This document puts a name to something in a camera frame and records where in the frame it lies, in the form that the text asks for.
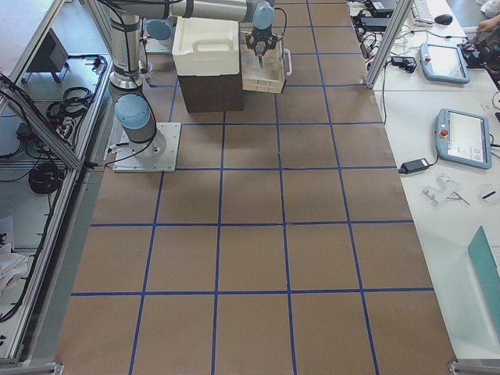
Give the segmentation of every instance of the person's hand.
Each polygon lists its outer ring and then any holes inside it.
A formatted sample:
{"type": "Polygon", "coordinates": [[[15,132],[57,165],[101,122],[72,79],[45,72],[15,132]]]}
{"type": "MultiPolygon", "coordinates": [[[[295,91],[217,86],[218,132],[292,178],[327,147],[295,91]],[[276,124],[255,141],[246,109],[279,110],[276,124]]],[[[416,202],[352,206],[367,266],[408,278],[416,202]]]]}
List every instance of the person's hand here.
{"type": "Polygon", "coordinates": [[[479,34],[479,33],[482,33],[484,31],[491,30],[493,27],[495,27],[498,23],[496,18],[497,17],[479,22],[479,25],[477,25],[477,33],[479,34]]]}

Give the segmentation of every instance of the white cooler box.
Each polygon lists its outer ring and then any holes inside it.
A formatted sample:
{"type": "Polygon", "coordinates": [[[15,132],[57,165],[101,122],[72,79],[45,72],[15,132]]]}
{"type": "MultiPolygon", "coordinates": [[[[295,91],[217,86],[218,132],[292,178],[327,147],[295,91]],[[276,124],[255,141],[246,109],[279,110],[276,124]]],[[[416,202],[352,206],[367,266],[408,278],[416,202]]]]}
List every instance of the white cooler box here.
{"type": "Polygon", "coordinates": [[[238,22],[179,18],[172,56],[179,76],[238,74],[238,22]]]}

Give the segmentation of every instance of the green folder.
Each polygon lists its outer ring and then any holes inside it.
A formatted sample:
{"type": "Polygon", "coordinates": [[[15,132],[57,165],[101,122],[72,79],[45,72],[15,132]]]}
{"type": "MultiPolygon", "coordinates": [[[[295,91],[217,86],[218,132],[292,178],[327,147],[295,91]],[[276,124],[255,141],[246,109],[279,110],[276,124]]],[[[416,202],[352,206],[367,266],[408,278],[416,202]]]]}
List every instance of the green folder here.
{"type": "Polygon", "coordinates": [[[500,277],[483,227],[479,227],[470,242],[469,256],[476,270],[491,320],[500,337],[500,277]]]}

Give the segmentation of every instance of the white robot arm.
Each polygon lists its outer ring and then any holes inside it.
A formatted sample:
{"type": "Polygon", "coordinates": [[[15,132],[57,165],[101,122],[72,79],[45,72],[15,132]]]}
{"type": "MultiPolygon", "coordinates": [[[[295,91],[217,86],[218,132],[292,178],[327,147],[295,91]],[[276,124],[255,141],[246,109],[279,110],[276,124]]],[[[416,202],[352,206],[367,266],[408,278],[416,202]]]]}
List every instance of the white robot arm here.
{"type": "Polygon", "coordinates": [[[166,140],[158,132],[155,117],[142,95],[139,75],[140,18],[170,16],[207,18],[252,23],[246,45],[262,57],[279,41],[271,27],[274,0],[96,0],[110,8],[112,61],[110,91],[116,118],[129,138],[130,150],[138,158],[163,152],[166,140]]]}
{"type": "Polygon", "coordinates": [[[130,91],[141,86],[139,66],[139,19],[208,18],[253,24],[246,36],[248,48],[259,59],[276,47],[274,0],[98,0],[111,10],[112,60],[114,88],[130,91]]]}

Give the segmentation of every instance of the brown paper floor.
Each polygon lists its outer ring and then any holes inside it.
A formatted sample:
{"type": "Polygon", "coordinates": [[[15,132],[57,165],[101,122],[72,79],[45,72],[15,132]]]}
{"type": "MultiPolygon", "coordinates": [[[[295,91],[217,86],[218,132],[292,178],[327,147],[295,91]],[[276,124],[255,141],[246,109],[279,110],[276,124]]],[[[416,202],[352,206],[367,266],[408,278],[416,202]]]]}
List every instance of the brown paper floor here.
{"type": "Polygon", "coordinates": [[[188,114],[172,62],[150,56],[157,120],[183,124],[178,170],[106,170],[56,353],[65,373],[447,373],[347,7],[280,6],[294,75],[282,95],[246,92],[243,112],[188,114]]]}

